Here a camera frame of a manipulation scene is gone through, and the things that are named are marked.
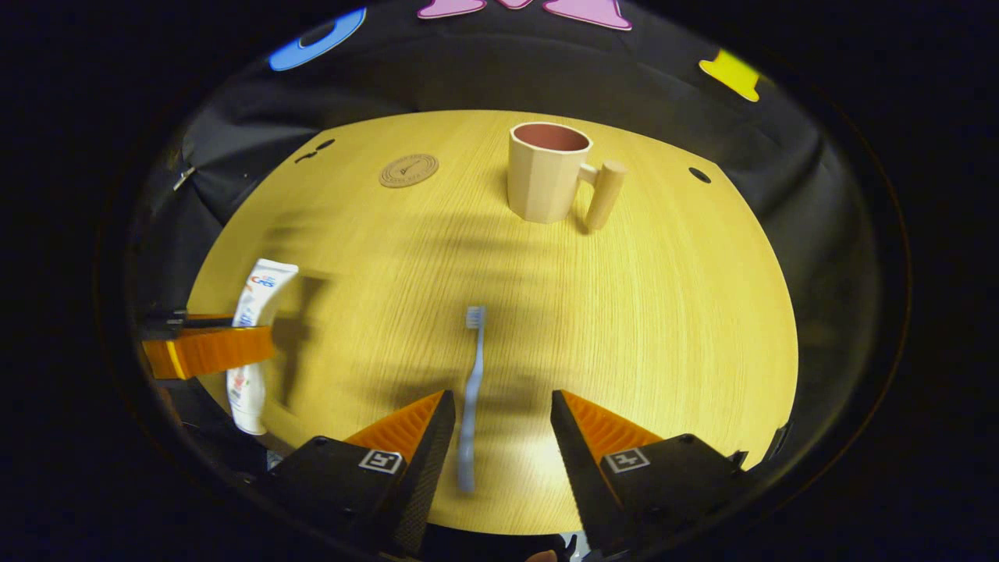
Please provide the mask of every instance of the blue ring shape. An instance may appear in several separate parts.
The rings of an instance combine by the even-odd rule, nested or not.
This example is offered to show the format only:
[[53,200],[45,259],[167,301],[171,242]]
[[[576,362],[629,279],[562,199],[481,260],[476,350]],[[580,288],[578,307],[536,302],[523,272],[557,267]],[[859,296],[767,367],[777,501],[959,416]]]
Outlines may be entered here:
[[302,66],[337,45],[340,45],[348,37],[354,35],[354,32],[361,27],[361,24],[365,22],[365,15],[367,14],[368,8],[361,8],[360,10],[355,10],[349,14],[340,16],[334,22],[333,31],[331,31],[329,35],[312,45],[309,45],[308,47],[302,46],[301,37],[292,41],[271,55],[271,68],[275,72],[281,72],[283,70],[295,68],[296,66]]

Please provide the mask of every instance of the beige mug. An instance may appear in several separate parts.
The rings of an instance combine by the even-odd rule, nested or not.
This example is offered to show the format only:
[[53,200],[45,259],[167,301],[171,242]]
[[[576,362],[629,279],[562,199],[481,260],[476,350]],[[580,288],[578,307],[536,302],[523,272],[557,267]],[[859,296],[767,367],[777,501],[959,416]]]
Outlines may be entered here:
[[564,125],[520,123],[509,130],[506,202],[523,220],[552,223],[568,216],[579,180],[593,185],[586,226],[603,227],[627,170],[608,160],[597,171],[586,164],[593,142]]

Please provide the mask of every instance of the wood grain surface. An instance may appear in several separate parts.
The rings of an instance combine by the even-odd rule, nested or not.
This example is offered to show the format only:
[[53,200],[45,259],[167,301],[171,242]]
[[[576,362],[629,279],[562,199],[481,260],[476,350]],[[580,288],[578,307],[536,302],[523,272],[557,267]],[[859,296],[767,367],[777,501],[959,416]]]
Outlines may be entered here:
[[[628,168],[602,230],[583,225],[584,183],[559,223],[528,223],[506,207],[507,131],[536,120],[584,131],[590,164]],[[386,164],[421,153],[440,161],[432,177],[379,183]],[[724,455],[748,451],[745,468],[790,413],[794,318],[766,236],[717,166],[641,135],[501,111],[337,127],[240,207],[189,309],[231,314],[261,257],[302,270],[281,297],[263,417],[296,447],[344,439],[442,389],[455,391],[460,423],[476,353],[466,308],[488,307],[478,489],[458,490],[456,425],[433,523],[506,534],[581,527],[548,422],[553,389],[663,437],[690,432]],[[224,374],[201,381],[228,411]]]

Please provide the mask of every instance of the blue toothbrush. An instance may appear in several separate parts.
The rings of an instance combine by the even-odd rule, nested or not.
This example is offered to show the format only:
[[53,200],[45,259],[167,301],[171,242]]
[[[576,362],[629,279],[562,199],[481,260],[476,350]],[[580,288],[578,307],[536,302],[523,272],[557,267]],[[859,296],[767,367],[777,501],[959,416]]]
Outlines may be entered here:
[[470,330],[479,330],[479,348],[476,350],[476,366],[472,368],[469,384],[465,387],[465,413],[462,415],[462,433],[458,442],[458,487],[463,492],[474,492],[476,490],[474,466],[476,402],[479,401],[479,387],[483,384],[483,333],[486,331],[486,307],[470,306],[465,315],[465,325]]

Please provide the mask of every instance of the pink shape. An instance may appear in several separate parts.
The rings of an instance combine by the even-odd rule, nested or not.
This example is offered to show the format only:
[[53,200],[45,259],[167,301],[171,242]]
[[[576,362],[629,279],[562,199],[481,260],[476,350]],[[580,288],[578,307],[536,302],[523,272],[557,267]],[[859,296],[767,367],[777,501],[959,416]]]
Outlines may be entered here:
[[417,17],[422,20],[446,18],[478,12],[486,7],[486,0],[434,0],[430,6],[421,8]]
[[527,4],[530,4],[530,0],[497,0],[497,2],[506,6],[510,10],[519,10]]
[[631,29],[631,22],[621,17],[617,0],[551,0],[544,3],[544,9],[555,15],[610,29]]

